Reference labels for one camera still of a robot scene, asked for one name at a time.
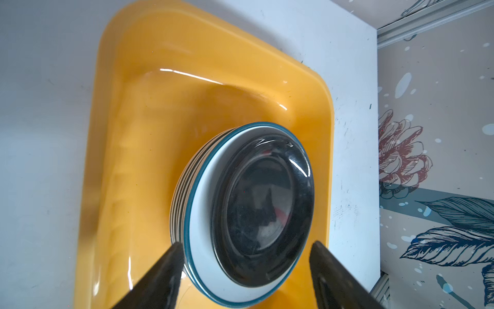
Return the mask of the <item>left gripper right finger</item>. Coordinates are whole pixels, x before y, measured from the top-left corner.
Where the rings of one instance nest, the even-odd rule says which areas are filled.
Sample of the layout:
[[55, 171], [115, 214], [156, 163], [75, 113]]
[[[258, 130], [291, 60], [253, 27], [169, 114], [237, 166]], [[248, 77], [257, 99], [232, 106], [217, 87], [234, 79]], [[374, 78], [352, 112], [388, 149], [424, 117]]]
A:
[[310, 270], [317, 308], [382, 307], [319, 241], [314, 242], [311, 247]]

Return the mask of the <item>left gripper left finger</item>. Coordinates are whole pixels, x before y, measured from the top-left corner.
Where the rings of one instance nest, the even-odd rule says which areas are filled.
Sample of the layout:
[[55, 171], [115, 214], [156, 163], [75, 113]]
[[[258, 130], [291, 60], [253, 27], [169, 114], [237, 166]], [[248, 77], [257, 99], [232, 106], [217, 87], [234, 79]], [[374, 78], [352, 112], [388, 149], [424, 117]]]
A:
[[184, 249], [174, 243], [115, 308], [175, 308], [184, 266]]

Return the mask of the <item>small black plate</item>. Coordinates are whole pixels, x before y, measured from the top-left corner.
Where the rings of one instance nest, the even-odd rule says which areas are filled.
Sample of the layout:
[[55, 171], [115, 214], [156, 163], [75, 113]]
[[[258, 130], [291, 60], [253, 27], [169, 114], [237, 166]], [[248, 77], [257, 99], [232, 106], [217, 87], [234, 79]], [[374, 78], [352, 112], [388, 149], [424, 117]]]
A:
[[213, 198], [212, 244], [233, 282], [267, 285], [299, 258], [315, 208], [310, 169], [302, 147], [281, 133], [250, 139], [227, 162]]

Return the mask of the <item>yellow plastic bin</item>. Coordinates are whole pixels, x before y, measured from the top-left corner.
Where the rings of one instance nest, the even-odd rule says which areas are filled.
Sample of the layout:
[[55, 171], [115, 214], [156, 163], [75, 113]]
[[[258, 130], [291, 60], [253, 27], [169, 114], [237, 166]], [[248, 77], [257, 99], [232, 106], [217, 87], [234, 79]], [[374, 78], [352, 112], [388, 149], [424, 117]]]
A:
[[308, 239], [329, 239], [334, 109], [322, 78], [183, 1], [137, 1], [99, 45], [75, 308], [111, 308], [171, 246], [172, 195], [212, 137], [251, 122], [289, 129], [315, 170]]

